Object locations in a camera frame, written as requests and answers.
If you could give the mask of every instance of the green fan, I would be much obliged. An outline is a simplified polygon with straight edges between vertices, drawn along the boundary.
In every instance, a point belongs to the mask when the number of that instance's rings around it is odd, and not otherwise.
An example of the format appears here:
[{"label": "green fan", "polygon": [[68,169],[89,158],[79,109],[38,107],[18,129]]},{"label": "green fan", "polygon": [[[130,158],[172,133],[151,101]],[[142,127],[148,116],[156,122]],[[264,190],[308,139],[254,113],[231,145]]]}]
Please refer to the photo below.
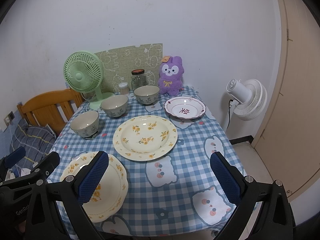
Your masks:
[{"label": "green fan", "polygon": [[93,110],[99,109],[104,99],[114,95],[109,92],[101,92],[102,62],[96,55],[88,51],[78,51],[68,57],[63,66],[63,75],[73,90],[80,93],[96,92],[96,96],[89,104]]}]

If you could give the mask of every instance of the blue checkered tablecloth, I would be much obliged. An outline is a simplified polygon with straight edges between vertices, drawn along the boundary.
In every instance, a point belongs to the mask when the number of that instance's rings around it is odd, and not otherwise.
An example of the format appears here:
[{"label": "blue checkered tablecloth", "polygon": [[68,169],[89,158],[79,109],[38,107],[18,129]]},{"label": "blue checkered tablecloth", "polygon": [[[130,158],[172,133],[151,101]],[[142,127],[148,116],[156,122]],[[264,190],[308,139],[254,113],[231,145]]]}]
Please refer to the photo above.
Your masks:
[{"label": "blue checkered tablecloth", "polygon": [[[201,100],[191,87],[184,86],[181,95]],[[219,231],[234,211],[235,205],[228,202],[210,168],[210,155],[218,150],[245,175],[224,131],[208,108],[205,115],[193,120],[169,116],[163,108],[169,98],[172,97],[159,95],[154,105],[144,106],[130,94],[128,109],[120,118],[100,112],[99,134],[92,140],[82,139],[70,130],[71,121],[87,111],[88,102],[84,102],[53,145],[52,150],[60,155],[60,164],[48,178],[52,182],[60,181],[71,158],[85,152],[103,150],[113,154],[126,168],[129,189],[123,206],[104,222],[96,223],[98,230],[133,236],[174,235],[207,228]],[[177,128],[178,141],[156,161],[133,162],[116,152],[112,138],[120,124],[145,114],[170,119]],[[161,170],[167,174],[163,180],[156,177]],[[74,234],[62,204],[58,206],[69,233]]]}]

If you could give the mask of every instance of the gray plaid cloth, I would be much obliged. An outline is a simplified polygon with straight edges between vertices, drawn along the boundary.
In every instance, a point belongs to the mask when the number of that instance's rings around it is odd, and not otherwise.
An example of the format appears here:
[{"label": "gray plaid cloth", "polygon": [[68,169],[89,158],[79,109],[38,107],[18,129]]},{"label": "gray plaid cloth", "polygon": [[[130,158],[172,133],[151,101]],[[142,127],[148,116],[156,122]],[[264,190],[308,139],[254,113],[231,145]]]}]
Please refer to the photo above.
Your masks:
[{"label": "gray plaid cloth", "polygon": [[[183,87],[181,95],[201,100],[190,87]],[[71,121],[87,110],[88,103],[85,102],[55,142],[52,150],[59,153],[60,165],[49,177],[52,182],[59,181],[71,159],[84,152],[103,150],[113,154],[126,168],[129,189],[123,206],[104,222],[96,223],[98,230],[133,236],[174,235],[207,228],[219,231],[234,211],[235,205],[229,203],[210,168],[212,152],[220,151],[245,175],[224,131],[208,108],[205,115],[193,120],[169,116],[163,108],[169,98],[169,95],[159,95],[159,101],[154,105],[144,106],[130,94],[129,106],[123,116],[110,118],[99,112],[99,134],[92,140],[82,139],[70,130]],[[130,161],[114,149],[113,134],[121,123],[145,114],[171,120],[177,128],[178,141],[159,159]],[[58,203],[58,206],[69,233],[74,234],[62,204]]]},{"label": "gray plaid cloth", "polygon": [[25,119],[21,119],[12,135],[10,152],[23,146],[26,156],[12,167],[16,177],[21,175],[21,169],[32,169],[43,157],[47,156],[55,142],[55,135],[47,127],[28,125]]}]

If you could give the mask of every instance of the white fan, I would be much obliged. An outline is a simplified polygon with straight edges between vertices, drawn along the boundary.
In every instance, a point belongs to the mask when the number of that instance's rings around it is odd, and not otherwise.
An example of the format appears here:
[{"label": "white fan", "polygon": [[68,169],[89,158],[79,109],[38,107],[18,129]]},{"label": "white fan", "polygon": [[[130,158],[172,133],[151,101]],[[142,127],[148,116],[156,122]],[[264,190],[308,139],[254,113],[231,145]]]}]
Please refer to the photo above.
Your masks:
[{"label": "white fan", "polygon": [[227,92],[235,100],[229,102],[229,115],[227,115],[222,128],[227,130],[233,113],[241,120],[249,121],[257,117],[266,106],[266,88],[256,79],[249,79],[243,83],[232,79],[227,85]]}]

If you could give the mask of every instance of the door frame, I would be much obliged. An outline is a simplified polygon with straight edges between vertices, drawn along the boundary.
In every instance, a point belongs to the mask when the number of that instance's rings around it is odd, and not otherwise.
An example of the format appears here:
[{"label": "door frame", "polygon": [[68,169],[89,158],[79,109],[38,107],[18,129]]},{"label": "door frame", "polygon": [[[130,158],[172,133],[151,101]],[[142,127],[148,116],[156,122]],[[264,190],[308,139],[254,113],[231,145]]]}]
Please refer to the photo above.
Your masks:
[{"label": "door frame", "polygon": [[[281,19],[281,54],[280,54],[280,62],[279,62],[279,69],[276,78],[275,87],[265,113],[265,116],[262,120],[262,123],[258,129],[257,134],[254,137],[251,145],[253,148],[257,145],[258,141],[261,137],[263,137],[263,132],[271,118],[273,110],[276,106],[276,102],[278,100],[280,89],[284,77],[286,62],[287,62],[287,55],[288,55],[288,42],[289,41],[289,31],[288,31],[288,18],[287,18],[287,11],[285,8],[284,0],[278,0],[279,9],[280,9],[280,19]],[[288,197],[288,201],[291,202],[298,196],[300,196],[303,192],[305,192],[309,187],[311,187],[318,179],[320,178],[320,169],[304,184],[302,185],[297,191],[292,193]]]}]

